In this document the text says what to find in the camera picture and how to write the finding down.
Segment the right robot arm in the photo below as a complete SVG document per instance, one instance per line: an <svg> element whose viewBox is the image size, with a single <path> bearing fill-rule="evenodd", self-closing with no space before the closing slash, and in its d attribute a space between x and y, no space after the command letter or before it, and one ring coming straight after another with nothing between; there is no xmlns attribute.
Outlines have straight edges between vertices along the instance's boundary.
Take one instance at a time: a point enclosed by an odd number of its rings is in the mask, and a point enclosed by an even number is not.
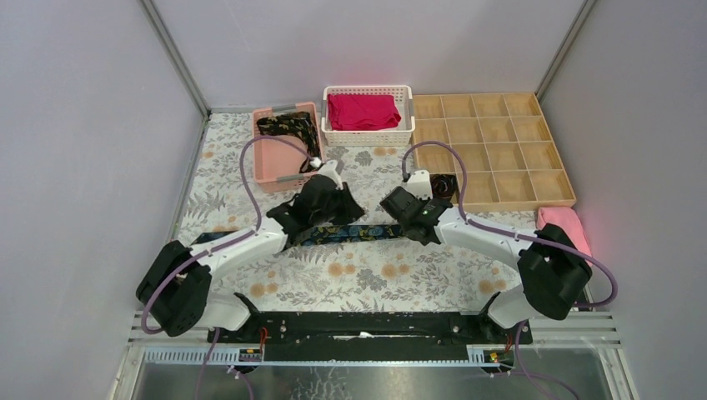
<svg viewBox="0 0 707 400"><path fill-rule="evenodd" d="M494 294L483 308L478 330L486 342L501 342L524 320L565 319L592 276L589 264L555 225L521 233L463 214L446 200L423 200L402 187L380 205L412 241L467 248L517 270L521 283Z"/></svg>

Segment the blue floral necktie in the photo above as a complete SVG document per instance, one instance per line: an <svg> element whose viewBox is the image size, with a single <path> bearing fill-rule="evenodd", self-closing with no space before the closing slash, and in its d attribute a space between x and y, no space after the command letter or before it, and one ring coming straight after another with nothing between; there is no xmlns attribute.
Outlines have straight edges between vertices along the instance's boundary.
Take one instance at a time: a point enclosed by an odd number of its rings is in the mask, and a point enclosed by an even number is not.
<svg viewBox="0 0 707 400"><path fill-rule="evenodd" d="M307 247L325 244L360 243L379 240L394 240L404 238L403 230L398 224L348 224L324 225L323 227L307 227L294 231L288 238L286 248ZM205 248L207 245L225 243L230 239L242 236L241 231L204 232L191 244L193 249Z"/></svg>

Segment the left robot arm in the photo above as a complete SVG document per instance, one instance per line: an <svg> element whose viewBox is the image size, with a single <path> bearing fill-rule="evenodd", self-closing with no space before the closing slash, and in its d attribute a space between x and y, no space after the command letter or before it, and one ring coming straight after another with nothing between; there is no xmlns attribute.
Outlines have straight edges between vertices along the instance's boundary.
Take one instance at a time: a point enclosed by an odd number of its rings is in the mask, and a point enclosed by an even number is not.
<svg viewBox="0 0 707 400"><path fill-rule="evenodd" d="M212 291L236 269L294 245L325 223L345 225L364 215L345 182L316 175L291 200L263 215L255 227L187 247L165 244L136 289L148 335L177 337L194 327L225 328L241 343L258 334L259 322L245 302Z"/></svg>

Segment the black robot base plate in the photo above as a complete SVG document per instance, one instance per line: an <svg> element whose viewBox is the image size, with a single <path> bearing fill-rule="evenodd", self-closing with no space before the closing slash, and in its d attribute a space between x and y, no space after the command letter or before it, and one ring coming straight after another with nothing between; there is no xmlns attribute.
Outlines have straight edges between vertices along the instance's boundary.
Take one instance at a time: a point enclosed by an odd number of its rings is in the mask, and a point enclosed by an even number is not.
<svg viewBox="0 0 707 400"><path fill-rule="evenodd" d="M253 344L267 362L456 362L469 346L505 349L533 336L461 312L256 312L208 340Z"/></svg>

